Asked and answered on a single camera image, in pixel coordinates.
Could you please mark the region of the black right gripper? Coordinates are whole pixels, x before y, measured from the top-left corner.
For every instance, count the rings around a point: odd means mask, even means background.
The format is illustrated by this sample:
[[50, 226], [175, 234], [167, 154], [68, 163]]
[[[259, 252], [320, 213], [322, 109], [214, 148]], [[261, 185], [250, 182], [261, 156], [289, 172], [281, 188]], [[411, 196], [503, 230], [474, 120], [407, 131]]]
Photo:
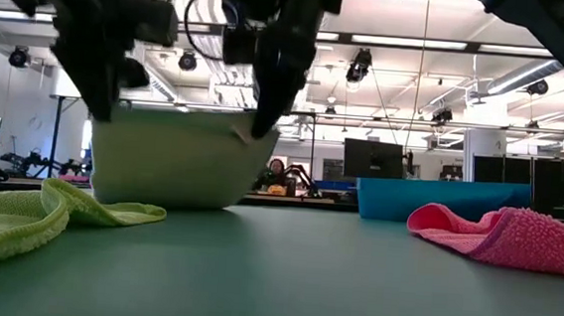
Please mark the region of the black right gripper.
[[321, 22], [318, 0], [288, 0], [258, 37], [253, 65], [258, 102], [253, 137], [263, 138], [292, 108], [315, 57]]

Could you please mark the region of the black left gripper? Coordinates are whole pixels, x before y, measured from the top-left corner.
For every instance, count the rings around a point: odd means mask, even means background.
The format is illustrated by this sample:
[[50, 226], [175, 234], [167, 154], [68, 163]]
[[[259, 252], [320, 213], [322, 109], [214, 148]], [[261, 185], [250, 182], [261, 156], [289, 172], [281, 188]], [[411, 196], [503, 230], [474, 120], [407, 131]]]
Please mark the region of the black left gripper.
[[52, 5], [58, 32], [53, 54], [94, 119], [109, 119], [120, 88], [148, 83], [144, 67], [129, 58], [135, 42], [172, 47], [178, 17], [165, 0], [11, 0], [27, 17]]

